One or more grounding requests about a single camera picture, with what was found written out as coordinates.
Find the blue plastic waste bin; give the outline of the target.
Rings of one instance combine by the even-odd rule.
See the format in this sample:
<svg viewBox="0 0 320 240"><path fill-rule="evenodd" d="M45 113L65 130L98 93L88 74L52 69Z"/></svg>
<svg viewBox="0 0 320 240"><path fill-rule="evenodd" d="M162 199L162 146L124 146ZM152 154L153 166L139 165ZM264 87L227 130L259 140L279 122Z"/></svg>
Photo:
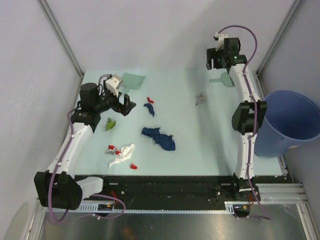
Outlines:
<svg viewBox="0 0 320 240"><path fill-rule="evenodd" d="M254 144L259 157L275 158L320 137L320 107L289 90L268 94L266 114Z"/></svg>

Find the green plastic dustpan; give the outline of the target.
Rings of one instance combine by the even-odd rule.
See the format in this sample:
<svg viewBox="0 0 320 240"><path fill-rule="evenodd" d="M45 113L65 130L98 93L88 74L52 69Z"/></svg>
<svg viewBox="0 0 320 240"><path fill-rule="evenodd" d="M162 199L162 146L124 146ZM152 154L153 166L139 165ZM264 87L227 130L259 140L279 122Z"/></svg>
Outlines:
<svg viewBox="0 0 320 240"><path fill-rule="evenodd" d="M122 75L124 93L128 94L130 90L139 90L145 80L145 75L137 75L125 72Z"/></svg>

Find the small dark blue paper scrap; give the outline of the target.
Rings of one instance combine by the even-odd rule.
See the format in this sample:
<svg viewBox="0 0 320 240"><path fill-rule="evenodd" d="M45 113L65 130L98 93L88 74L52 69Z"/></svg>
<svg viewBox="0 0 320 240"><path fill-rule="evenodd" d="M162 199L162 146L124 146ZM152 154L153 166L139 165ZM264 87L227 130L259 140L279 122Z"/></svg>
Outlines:
<svg viewBox="0 0 320 240"><path fill-rule="evenodd" d="M149 112L153 117L155 116L154 107L153 107L153 105L152 105L151 103L145 103L143 106L148 109L148 112Z"/></svg>

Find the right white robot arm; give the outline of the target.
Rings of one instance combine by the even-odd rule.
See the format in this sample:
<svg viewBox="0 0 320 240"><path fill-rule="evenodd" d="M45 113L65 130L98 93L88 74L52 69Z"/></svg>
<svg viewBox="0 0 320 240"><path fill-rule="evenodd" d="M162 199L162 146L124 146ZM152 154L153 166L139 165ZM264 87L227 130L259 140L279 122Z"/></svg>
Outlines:
<svg viewBox="0 0 320 240"><path fill-rule="evenodd" d="M254 148L258 130L266 115L267 102L262 101L256 93L247 58L240 54L240 39L217 33L214 40L217 41L216 47L206 50L206 67L208 70L225 69L239 98L239 105L231 118L231 126L240 138L230 194L235 200L242 201L253 189Z"/></svg>

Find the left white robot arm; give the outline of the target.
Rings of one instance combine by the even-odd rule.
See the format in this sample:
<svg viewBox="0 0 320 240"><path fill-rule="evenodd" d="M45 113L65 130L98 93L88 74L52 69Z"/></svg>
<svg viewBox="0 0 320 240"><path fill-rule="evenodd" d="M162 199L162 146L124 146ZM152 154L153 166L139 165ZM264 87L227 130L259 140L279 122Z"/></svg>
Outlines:
<svg viewBox="0 0 320 240"><path fill-rule="evenodd" d="M104 80L102 90L93 82L81 85L76 108L67 114L70 127L61 149L47 170L38 171L34 177L43 207L76 210L83 199L92 195L100 200L110 196L111 188L102 178L75 180L75 170L81 151L101 120L101 113L113 110L127 116L136 106L127 94L120 102L121 84L121 80L112 77Z"/></svg>

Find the small green hand brush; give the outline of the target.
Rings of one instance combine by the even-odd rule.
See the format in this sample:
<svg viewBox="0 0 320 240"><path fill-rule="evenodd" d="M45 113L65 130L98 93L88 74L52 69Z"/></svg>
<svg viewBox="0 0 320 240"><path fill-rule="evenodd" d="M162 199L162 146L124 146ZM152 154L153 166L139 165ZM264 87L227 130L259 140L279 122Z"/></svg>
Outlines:
<svg viewBox="0 0 320 240"><path fill-rule="evenodd" d="M214 78L209 80L210 83L222 83L226 87L234 87L235 84L227 72L220 75L220 78Z"/></svg>

